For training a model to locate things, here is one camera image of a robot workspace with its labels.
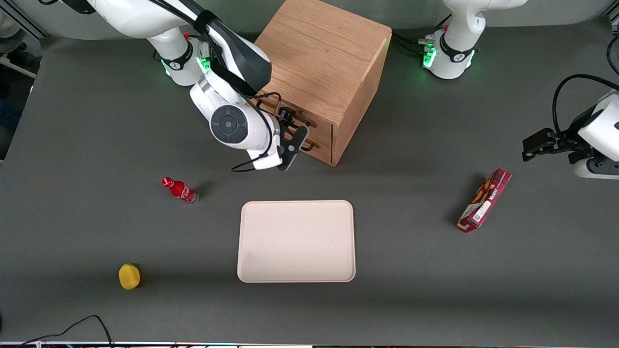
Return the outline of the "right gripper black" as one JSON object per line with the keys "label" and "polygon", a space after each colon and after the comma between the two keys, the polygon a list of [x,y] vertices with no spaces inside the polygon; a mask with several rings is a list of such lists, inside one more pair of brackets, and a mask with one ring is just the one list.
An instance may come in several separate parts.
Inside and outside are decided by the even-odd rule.
{"label": "right gripper black", "polygon": [[301,113],[297,108],[276,106],[274,109],[274,133],[287,133],[294,135],[301,123]]}

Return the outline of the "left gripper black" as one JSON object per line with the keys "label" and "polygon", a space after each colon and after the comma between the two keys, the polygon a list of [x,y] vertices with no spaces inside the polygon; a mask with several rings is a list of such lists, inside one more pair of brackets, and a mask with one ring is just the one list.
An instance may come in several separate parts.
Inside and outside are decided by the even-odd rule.
{"label": "left gripper black", "polygon": [[559,133],[559,139],[552,129],[541,129],[523,141],[522,160],[530,161],[546,154],[568,153],[570,164],[593,157],[593,148],[582,139],[577,132],[564,130]]}

